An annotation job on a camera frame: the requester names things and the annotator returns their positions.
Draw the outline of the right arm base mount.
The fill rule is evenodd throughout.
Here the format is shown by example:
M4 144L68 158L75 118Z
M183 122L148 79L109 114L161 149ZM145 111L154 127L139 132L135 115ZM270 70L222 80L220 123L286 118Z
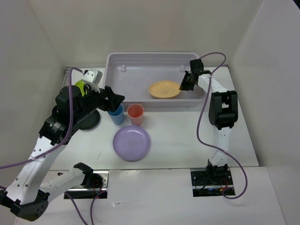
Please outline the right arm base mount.
M193 197L209 197L225 195L235 195L233 180L230 170L226 175L208 177L205 169L193 169L190 171Z

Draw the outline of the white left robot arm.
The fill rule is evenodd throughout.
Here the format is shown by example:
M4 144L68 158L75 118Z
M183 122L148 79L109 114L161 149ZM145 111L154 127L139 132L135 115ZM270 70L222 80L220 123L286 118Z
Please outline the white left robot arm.
M51 116L39 131L30 158L14 182L0 192L1 205L17 217L35 221L59 195L78 185L89 187L94 180L100 179L91 167L77 163L55 179L43 181L57 156L78 131L79 123L97 109L116 111L125 99L123 95L115 94L109 86L99 92L89 85L84 88L84 95L75 85L60 90Z

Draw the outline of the purple plate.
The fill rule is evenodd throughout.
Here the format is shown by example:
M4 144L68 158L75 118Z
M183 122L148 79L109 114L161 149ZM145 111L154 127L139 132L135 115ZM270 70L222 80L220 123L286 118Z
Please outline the purple plate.
M150 136L140 126L125 126L114 135L112 146L115 153L123 160L137 162L148 154Z

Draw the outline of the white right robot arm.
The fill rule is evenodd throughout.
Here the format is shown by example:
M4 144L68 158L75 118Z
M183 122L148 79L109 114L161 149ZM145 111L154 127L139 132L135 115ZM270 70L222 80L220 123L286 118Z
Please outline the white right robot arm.
M206 91L207 95L198 119L196 135L199 142L215 149L208 159L205 178L210 184L217 184L228 170L227 151L231 129L238 120L238 94L223 87L209 70L204 69L201 59L190 61L190 71L185 72L180 90L193 90L195 85ZM210 101L208 118L214 128L214 144L207 144L200 139L199 128L206 104Z

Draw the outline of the yellow plate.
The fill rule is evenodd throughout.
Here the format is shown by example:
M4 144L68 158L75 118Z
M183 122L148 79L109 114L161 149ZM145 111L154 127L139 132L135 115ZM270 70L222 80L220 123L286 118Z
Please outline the yellow plate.
M181 93L180 85L173 81L159 81L153 83L149 88L150 95L157 99L174 98Z

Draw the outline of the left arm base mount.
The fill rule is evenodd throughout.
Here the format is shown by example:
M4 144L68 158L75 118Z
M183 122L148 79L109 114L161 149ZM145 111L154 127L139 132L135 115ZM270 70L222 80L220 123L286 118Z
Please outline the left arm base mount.
M67 193L73 199L94 199L100 192L101 194L97 199L107 198L109 171L97 171L93 172L91 181L87 186L77 185L67 191Z

